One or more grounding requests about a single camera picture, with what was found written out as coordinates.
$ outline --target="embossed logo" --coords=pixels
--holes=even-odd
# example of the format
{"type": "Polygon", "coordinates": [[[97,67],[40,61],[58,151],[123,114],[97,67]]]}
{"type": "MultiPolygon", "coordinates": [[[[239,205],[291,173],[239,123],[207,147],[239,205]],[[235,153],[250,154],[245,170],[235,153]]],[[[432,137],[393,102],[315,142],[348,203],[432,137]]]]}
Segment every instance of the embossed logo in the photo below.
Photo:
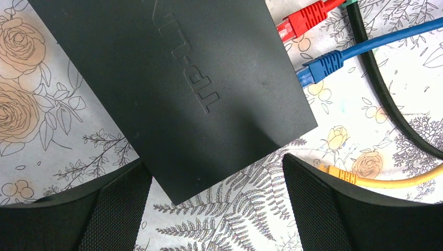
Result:
{"type": "Polygon", "coordinates": [[[209,105],[220,99],[217,92],[212,90],[213,83],[207,76],[203,76],[197,66],[191,64],[186,55],[191,50],[191,45],[183,33],[179,23],[172,13],[163,15],[164,0],[156,0],[153,13],[153,22],[158,32],[168,41],[177,42],[178,47],[171,51],[175,60],[185,66],[183,76],[194,91],[205,113],[209,113],[209,105]]]}

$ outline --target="blue ethernet cable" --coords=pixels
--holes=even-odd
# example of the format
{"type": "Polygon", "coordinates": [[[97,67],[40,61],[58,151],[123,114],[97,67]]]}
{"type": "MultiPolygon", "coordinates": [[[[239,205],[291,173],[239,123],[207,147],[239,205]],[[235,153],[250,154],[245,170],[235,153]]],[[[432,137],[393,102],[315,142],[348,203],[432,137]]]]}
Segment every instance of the blue ethernet cable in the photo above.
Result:
{"type": "Polygon", "coordinates": [[[343,67],[343,62],[347,59],[358,56],[362,53],[378,48],[401,39],[412,37],[421,33],[436,30],[443,27],[443,17],[402,29],[390,34],[385,34],[363,43],[354,45],[344,51],[334,50],[326,53],[314,60],[303,64],[303,68],[296,71],[298,80],[303,88],[322,81],[325,77],[343,67]]]}

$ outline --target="red ethernet cable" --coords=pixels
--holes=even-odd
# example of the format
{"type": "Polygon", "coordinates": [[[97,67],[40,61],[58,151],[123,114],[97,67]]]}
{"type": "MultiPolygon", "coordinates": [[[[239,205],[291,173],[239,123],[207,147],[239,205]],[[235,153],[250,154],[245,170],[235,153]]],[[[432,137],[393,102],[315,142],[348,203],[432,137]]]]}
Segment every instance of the red ethernet cable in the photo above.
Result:
{"type": "Polygon", "coordinates": [[[292,13],[277,25],[277,31],[283,42],[298,38],[306,31],[328,17],[328,12],[341,5],[345,0],[322,0],[292,13]]]}

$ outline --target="black cable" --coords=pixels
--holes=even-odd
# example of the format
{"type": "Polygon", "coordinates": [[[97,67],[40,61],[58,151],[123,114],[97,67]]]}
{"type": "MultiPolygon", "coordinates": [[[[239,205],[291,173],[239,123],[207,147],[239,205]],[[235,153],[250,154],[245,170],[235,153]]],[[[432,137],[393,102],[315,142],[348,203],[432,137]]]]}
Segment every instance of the black cable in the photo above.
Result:
{"type": "MultiPolygon", "coordinates": [[[[348,5],[346,10],[356,43],[361,43],[368,40],[368,35],[366,34],[365,25],[363,24],[363,18],[362,14],[360,13],[360,8],[358,7],[358,3],[355,2],[348,5]]],[[[383,105],[384,110],[389,115],[395,126],[420,150],[436,158],[443,159],[443,152],[425,141],[404,119],[403,115],[392,99],[386,84],[384,83],[383,77],[378,69],[374,53],[369,51],[360,56],[362,57],[363,65],[368,72],[370,80],[369,82],[371,83],[379,101],[383,105]]]]}

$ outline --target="floral pattern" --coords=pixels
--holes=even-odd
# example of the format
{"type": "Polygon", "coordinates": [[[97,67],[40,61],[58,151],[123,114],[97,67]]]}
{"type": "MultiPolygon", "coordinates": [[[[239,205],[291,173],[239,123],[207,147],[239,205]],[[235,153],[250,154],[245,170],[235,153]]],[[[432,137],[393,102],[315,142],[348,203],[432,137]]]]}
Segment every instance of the floral pattern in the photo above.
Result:
{"type": "MultiPolygon", "coordinates": [[[[266,0],[275,20],[288,14],[289,5],[295,10],[312,3],[290,2],[266,0]]],[[[370,37],[443,16],[438,0],[359,5],[370,37]]],[[[28,2],[4,0],[0,10],[0,206],[34,202],[138,158],[28,2]]],[[[402,114],[443,149],[443,112],[432,103],[443,91],[441,31],[379,48],[376,58],[402,114]]],[[[297,69],[353,43],[346,11],[335,9],[285,48],[297,69]]],[[[370,179],[412,177],[438,165],[390,123],[359,62],[348,60],[345,68],[305,89],[319,127],[302,138],[179,205],[154,180],[134,250],[302,250],[282,171],[286,153],[370,179]]],[[[441,203],[442,189],[435,179],[386,194],[441,203]]]]}

